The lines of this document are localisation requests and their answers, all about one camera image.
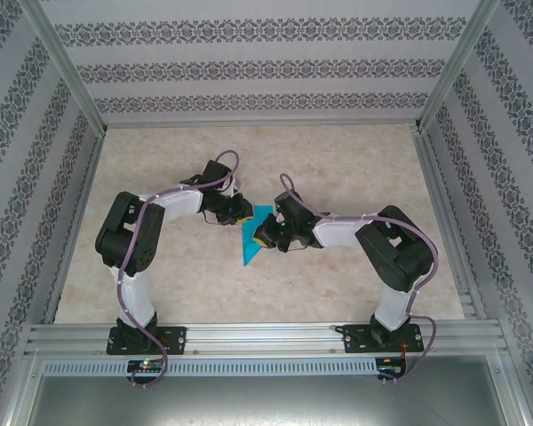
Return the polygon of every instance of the blue object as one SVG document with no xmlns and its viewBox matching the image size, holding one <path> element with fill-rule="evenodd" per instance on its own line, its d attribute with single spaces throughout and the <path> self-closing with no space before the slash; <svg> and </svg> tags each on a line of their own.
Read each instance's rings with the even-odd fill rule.
<svg viewBox="0 0 533 426">
<path fill-rule="evenodd" d="M 257 228 L 265 221 L 269 213 L 274 213 L 273 206 L 253 206 L 254 216 L 243 223 L 243 266 L 249 264 L 251 259 L 262 249 L 252 236 Z"/>
</svg>

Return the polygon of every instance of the robotic arm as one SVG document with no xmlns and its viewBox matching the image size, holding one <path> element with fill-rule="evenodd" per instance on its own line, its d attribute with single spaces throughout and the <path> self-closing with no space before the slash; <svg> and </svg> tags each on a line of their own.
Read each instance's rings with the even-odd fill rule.
<svg viewBox="0 0 533 426">
<path fill-rule="evenodd" d="M 208 185 L 232 174 L 227 166 L 209 161 L 203 174 L 182 181 L 177 191 L 164 193 L 150 202 L 141 224 L 139 213 L 147 196 L 119 193 L 108 212 L 107 219 L 95 241 L 95 249 L 109 266 L 115 281 L 131 245 L 133 231 L 128 225 L 139 226 L 130 260 L 124 268 L 119 295 L 121 310 L 116 321 L 117 346 L 137 353 L 149 353 L 155 349 L 153 341 L 138 329 L 138 325 L 151 335 L 157 334 L 157 317 L 148 293 L 146 269 L 154 260 L 163 222 L 205 210 L 215 214 L 222 225 L 234 225 L 253 216 L 252 205 L 239 192 L 241 183 L 231 176 L 224 182 Z"/>
<path fill-rule="evenodd" d="M 413 289 L 430 271 L 434 256 L 415 233 L 388 220 L 416 226 L 395 206 L 381 210 L 378 217 L 384 221 L 377 221 L 326 213 L 315 215 L 303 202 L 298 202 L 301 200 L 293 188 L 276 197 L 276 216 L 269 215 L 257 228 L 254 241 L 284 253 L 293 241 L 304 248 L 361 247 L 385 284 L 379 306 L 371 317 L 370 337 L 381 348 L 396 344 L 410 322 L 407 310 L 414 299 Z"/>
</svg>

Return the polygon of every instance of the enclosure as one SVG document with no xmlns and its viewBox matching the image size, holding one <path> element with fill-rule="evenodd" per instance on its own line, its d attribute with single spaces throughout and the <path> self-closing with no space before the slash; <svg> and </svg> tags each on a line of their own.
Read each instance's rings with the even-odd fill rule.
<svg viewBox="0 0 533 426">
<path fill-rule="evenodd" d="M 199 214 L 148 270 L 182 354 L 125 380 L 143 357 L 107 355 L 99 229 L 226 149 L 253 205 L 286 172 L 320 211 L 393 204 L 434 241 L 406 382 L 335 331 L 381 297 L 360 250 L 243 266 L 242 227 Z M 0 424 L 79 422 L 533 424 L 533 1 L 0 0 Z"/>
</svg>

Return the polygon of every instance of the floor panel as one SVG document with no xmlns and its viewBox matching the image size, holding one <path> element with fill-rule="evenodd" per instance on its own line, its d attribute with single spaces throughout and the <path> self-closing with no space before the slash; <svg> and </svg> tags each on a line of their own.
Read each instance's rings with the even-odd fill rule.
<svg viewBox="0 0 533 426">
<path fill-rule="evenodd" d="M 440 270 L 414 313 L 464 318 L 409 127 L 289 126 L 109 130 L 57 323 L 111 323 L 118 315 L 115 283 L 94 250 L 116 194 L 159 192 L 226 149 L 241 155 L 237 176 L 253 204 L 272 204 L 287 172 L 321 211 L 399 206 L 440 250 Z M 207 225 L 201 215 L 163 227 L 148 273 L 160 322 L 367 321 L 382 288 L 361 248 L 263 249 L 243 267 L 241 228 Z"/>
</svg>

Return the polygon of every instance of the wall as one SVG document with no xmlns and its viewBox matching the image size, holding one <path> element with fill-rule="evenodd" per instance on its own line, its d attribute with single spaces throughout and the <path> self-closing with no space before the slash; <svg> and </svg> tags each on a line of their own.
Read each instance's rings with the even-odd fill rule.
<svg viewBox="0 0 533 426">
<path fill-rule="evenodd" d="M 478 0 L 43 2 L 109 125 L 413 121 Z"/>
<path fill-rule="evenodd" d="M 20 6 L 0 0 L 0 400 L 50 302 L 97 143 Z"/>
<path fill-rule="evenodd" d="M 499 4 L 428 135 L 533 412 L 533 1 Z"/>
</svg>

